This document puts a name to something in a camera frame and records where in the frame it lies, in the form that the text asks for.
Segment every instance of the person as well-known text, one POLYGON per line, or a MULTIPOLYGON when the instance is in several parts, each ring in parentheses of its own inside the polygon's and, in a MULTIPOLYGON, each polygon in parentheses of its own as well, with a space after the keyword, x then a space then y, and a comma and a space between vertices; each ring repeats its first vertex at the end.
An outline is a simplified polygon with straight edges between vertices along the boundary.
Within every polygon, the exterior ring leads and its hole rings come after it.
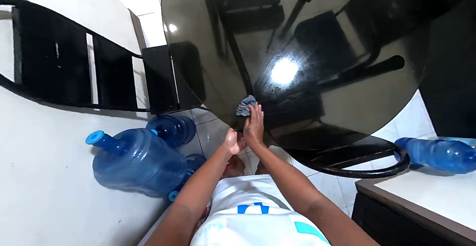
POLYGON ((304 174, 265 146, 261 105, 249 109, 243 135, 228 130, 146 245, 378 245, 304 174), (247 145, 260 160, 258 175, 227 172, 229 160, 247 145), (210 198, 209 216, 194 233, 210 198))

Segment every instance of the hand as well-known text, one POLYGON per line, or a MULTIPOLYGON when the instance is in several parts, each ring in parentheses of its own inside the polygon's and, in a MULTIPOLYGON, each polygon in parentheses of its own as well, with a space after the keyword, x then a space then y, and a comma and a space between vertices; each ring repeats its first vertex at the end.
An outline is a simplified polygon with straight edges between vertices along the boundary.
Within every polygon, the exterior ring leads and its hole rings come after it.
POLYGON ((263 144, 263 118, 265 116, 264 112, 261 111, 261 105, 256 103, 256 108, 252 105, 248 105, 249 110, 251 111, 251 117, 247 118, 245 121, 245 129, 243 134, 245 136, 246 143, 253 147, 263 144))
POLYGON ((232 155, 236 155, 245 149, 246 141, 243 134, 238 133, 233 128, 229 128, 227 136, 225 136, 225 140, 223 141, 223 146, 228 149, 232 155))

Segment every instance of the blue water jug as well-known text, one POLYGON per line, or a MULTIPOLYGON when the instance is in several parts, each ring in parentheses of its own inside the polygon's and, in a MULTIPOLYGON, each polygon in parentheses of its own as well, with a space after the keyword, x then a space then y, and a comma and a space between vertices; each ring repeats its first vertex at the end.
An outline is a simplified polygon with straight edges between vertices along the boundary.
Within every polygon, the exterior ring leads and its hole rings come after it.
POLYGON ((151 197, 168 197, 183 185, 190 170, 187 159, 170 148, 155 131, 130 129, 114 137, 103 131, 91 133, 88 145, 99 147, 93 160, 94 177, 102 186, 151 197))
POLYGON ((207 159, 201 154, 188 155, 185 160, 187 160, 187 171, 185 172, 184 180, 174 189, 174 191, 170 192, 170 201, 175 200, 187 180, 200 168, 201 165, 203 165, 207 161, 207 159))
POLYGON ((476 150, 460 141, 404 137, 396 140, 395 144, 408 152, 412 164, 431 166, 456 174, 476 170, 476 150))
POLYGON ((172 148, 190 142, 197 132, 193 120, 180 115, 158 115, 147 123, 146 129, 156 130, 158 137, 172 148))

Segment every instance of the white tile floor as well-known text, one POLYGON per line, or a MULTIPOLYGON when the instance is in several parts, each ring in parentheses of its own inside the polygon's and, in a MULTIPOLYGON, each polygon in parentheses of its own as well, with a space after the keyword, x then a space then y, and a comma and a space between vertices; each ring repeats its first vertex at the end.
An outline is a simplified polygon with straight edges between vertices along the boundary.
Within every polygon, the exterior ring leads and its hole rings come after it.
MULTIPOLYGON (((165 45, 165 35, 163 30, 162 16, 160 10, 160 0, 120 0, 127 8, 132 10, 140 19, 142 30, 146 38, 147 47, 165 45)), ((218 145, 221 144, 228 126, 220 121, 211 112, 193 109, 191 111, 179 112, 181 115, 193 118, 197 125, 197 134, 194 139, 186 145, 181 146, 178 151, 184 155, 201 153, 209 158, 218 145)), ((431 139, 436 137, 435 130, 426 111, 425 104, 417 91, 402 111, 387 125, 376 131, 373 136, 387 139, 394 142, 401 137, 416 137, 421 139, 431 139)), ((348 215, 352 214, 355 194, 357 193, 355 182, 357 179, 330 176, 319 173, 305 167, 289 156, 279 147, 272 147, 278 156, 282 157, 294 167, 306 175, 311 182, 324 195, 332 200, 339 208, 348 215)), ((239 157, 245 163, 245 173, 254 174, 259 159, 249 149, 240 153, 239 157)), ((374 160, 368 163, 355 165, 349 169, 380 169, 396 163, 392 156, 374 160)))
POLYGON ((139 18, 147 47, 167 44, 162 23, 160 0, 120 0, 139 18))

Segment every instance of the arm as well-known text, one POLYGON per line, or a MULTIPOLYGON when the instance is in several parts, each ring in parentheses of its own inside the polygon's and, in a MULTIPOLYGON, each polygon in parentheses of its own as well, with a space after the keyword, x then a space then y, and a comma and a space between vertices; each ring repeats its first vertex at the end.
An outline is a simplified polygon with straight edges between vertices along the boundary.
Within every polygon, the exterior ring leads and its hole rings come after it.
POLYGON ((223 144, 185 183, 146 246, 189 245, 228 160, 245 147, 244 139, 230 128, 223 144))
POLYGON ((333 202, 320 193, 309 179, 294 166, 283 161, 263 144, 261 105, 249 105, 251 118, 245 122, 244 136, 248 146, 264 164, 284 198, 293 209, 311 220, 333 246, 378 244, 333 202))

